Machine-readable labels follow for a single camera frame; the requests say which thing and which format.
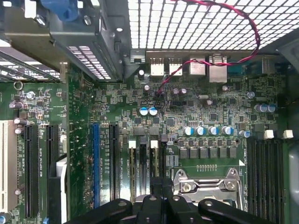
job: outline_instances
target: red and black wire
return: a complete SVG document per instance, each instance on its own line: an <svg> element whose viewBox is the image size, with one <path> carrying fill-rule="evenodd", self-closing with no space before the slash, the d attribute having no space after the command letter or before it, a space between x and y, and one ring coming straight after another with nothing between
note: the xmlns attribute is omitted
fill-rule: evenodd
<svg viewBox="0 0 299 224"><path fill-rule="evenodd" d="M254 35L255 35L255 40L256 40L256 48L251 52L251 54L248 56L248 57L245 57L243 59L241 59L240 61L238 62L228 62L228 63L225 63L225 62L220 62L220 63L211 63L211 62L206 62L206 61L198 61L196 59L191 59L190 61L186 61L185 63L183 63L180 67L178 67L177 70L175 70L174 72L172 72L163 82L162 84L160 85L159 87L159 90L158 90L158 93L161 93L162 92L162 88L163 86L169 82L169 80L171 79L171 77L173 77L179 70L181 70L186 64L189 64L189 63L200 63L200 64L206 64L207 66L232 66L232 65L237 65L237 64L241 64L241 63L244 63L248 60L250 60L251 58L253 58L259 51L259 47L261 45L261 37L257 31L257 27L256 27L256 24L254 23L254 21L249 17L249 15L240 10L240 9L237 9L231 5L228 5L226 3L219 3L219 2L214 2L214 1L209 1L209 0L182 0L186 3L194 3L194 4L199 4L199 5L204 5L204 6L207 6L207 7L210 7L210 6L220 6L222 8L226 8L228 9L229 11L234 11L235 13L237 13L239 16L242 16L244 17L245 19L247 19L249 21L249 24L252 28L252 30L254 31Z"/></svg>

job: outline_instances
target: pcie slot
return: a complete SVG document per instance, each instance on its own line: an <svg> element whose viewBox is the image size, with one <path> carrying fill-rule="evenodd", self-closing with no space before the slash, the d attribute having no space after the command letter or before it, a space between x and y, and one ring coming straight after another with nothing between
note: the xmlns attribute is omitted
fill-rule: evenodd
<svg viewBox="0 0 299 224"><path fill-rule="evenodd" d="M49 179L50 166L52 163L56 162L59 158L59 129L58 125L47 125L46 126L46 149L47 149L47 180ZM50 198L50 194L53 192L49 189L49 180L47 181L47 189L48 189L48 197Z"/></svg>
<svg viewBox="0 0 299 224"><path fill-rule="evenodd" d="M164 142L161 142L159 140L159 177L165 178L165 172L166 172L166 148L167 145Z"/></svg>
<svg viewBox="0 0 299 224"><path fill-rule="evenodd" d="M100 126L93 125L93 193L94 207L100 206Z"/></svg>
<svg viewBox="0 0 299 224"><path fill-rule="evenodd" d="M140 145L139 151L139 169L140 169L140 194L146 194L147 186L147 155L146 145Z"/></svg>
<svg viewBox="0 0 299 224"><path fill-rule="evenodd" d="M25 146L25 217L36 217L39 205L38 127L24 128Z"/></svg>
<svg viewBox="0 0 299 224"><path fill-rule="evenodd" d="M110 200L120 198L120 148L118 124L109 126Z"/></svg>

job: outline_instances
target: metal bracket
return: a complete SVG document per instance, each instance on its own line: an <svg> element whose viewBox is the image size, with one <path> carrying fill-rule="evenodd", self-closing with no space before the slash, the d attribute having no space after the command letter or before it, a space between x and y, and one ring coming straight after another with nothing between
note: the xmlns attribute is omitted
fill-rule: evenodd
<svg viewBox="0 0 299 224"><path fill-rule="evenodd" d="M179 169L173 184L174 194L185 195L196 204L205 198L214 198L225 203L232 200L237 208L243 210L242 183L235 168L230 168L222 179L189 179L186 172Z"/></svg>

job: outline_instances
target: white plastic connector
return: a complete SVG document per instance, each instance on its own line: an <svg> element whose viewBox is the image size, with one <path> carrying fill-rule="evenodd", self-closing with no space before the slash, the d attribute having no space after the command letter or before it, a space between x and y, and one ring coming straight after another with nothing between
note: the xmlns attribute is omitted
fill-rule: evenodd
<svg viewBox="0 0 299 224"><path fill-rule="evenodd" d="M150 141L150 148L158 148L158 141L157 140L151 140Z"/></svg>
<svg viewBox="0 0 299 224"><path fill-rule="evenodd" d="M263 134L264 139L273 139L274 138L274 132L273 130L266 130Z"/></svg>
<svg viewBox="0 0 299 224"><path fill-rule="evenodd" d="M18 205L14 190L18 187L18 146L12 120L0 121L0 212Z"/></svg>
<svg viewBox="0 0 299 224"><path fill-rule="evenodd" d="M292 139L294 138L293 130L285 130L283 134L283 139Z"/></svg>
<svg viewBox="0 0 299 224"><path fill-rule="evenodd" d="M136 148L136 141L135 140L129 140L129 148Z"/></svg>

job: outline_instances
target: blue plastic clip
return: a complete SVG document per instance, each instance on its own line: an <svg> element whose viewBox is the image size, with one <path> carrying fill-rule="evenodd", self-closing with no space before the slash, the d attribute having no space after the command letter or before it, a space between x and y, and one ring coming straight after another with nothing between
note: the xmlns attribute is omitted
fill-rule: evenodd
<svg viewBox="0 0 299 224"><path fill-rule="evenodd" d="M78 18L78 0L41 0L41 4L61 21L71 22Z"/></svg>

